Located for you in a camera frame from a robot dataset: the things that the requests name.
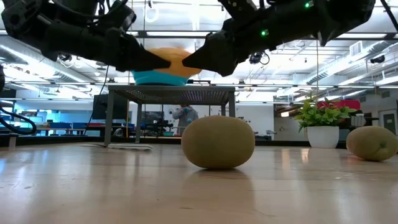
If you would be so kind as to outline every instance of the melon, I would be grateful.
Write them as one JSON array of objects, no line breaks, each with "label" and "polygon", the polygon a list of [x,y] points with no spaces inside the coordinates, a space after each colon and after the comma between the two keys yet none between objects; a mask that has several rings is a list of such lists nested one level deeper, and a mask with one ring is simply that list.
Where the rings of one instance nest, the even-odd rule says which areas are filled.
[{"label": "melon", "polygon": [[155,69],[155,71],[167,73],[170,75],[176,75],[183,78],[190,78],[192,75],[196,75],[201,72],[201,69],[185,67],[182,64],[182,60],[191,55],[184,49],[174,47],[163,47],[156,49],[147,49],[149,52],[161,57],[162,59],[171,62],[169,68]]},{"label": "melon", "polygon": [[244,164],[254,151],[254,133],[238,118],[207,116],[190,123],[182,134],[185,157],[198,167],[231,169]]},{"label": "melon", "polygon": [[367,161],[385,161],[397,154],[398,139],[386,128],[366,126],[348,134],[347,149]]}]

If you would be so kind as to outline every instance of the metal table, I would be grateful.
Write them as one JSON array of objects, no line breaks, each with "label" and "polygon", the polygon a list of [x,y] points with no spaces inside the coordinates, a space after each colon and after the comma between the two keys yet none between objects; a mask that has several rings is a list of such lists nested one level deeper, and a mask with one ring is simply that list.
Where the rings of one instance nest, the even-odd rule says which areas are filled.
[{"label": "metal table", "polygon": [[108,108],[105,124],[105,142],[111,143],[114,94],[124,96],[138,104],[136,143],[141,137],[142,105],[209,105],[221,106],[221,115],[226,115],[229,104],[229,116],[235,117],[235,87],[213,86],[135,86],[111,85],[108,87]]}]

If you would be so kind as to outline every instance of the white flower pot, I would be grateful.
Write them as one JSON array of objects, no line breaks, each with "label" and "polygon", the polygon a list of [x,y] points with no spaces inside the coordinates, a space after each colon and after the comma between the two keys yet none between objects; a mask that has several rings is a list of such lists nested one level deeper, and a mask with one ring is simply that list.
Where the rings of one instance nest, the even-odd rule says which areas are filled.
[{"label": "white flower pot", "polygon": [[308,127],[307,131],[312,147],[334,149],[337,146],[339,137],[337,126]]}]

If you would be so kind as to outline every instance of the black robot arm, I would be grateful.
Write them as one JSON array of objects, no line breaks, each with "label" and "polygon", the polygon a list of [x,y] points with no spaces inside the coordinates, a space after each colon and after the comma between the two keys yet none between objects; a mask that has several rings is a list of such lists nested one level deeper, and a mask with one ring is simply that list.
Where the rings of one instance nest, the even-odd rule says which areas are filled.
[{"label": "black robot arm", "polygon": [[375,0],[267,0],[256,9],[251,0],[219,0],[231,14],[223,27],[183,60],[187,67],[232,74],[251,54],[307,36],[324,46],[329,40],[365,23]]},{"label": "black robot arm", "polygon": [[[136,38],[126,34],[136,20],[134,11],[126,6],[127,0],[117,0],[108,14],[94,16],[100,1],[104,2],[3,0],[5,10],[1,15],[11,37],[54,61],[60,54],[71,54],[103,62],[121,72],[170,67],[170,62],[146,51]],[[76,11],[85,15],[79,16]]]}]

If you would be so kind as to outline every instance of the green leaves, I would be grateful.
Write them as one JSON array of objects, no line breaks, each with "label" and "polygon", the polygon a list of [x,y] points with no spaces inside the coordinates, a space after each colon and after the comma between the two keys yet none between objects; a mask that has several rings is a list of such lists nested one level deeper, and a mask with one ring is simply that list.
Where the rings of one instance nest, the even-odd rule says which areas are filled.
[{"label": "green leaves", "polygon": [[349,118],[349,114],[355,112],[348,107],[337,108],[333,102],[326,100],[327,105],[317,107],[313,104],[312,98],[305,100],[303,109],[299,110],[300,115],[294,117],[300,124],[300,130],[312,126],[337,126],[339,122]]}]

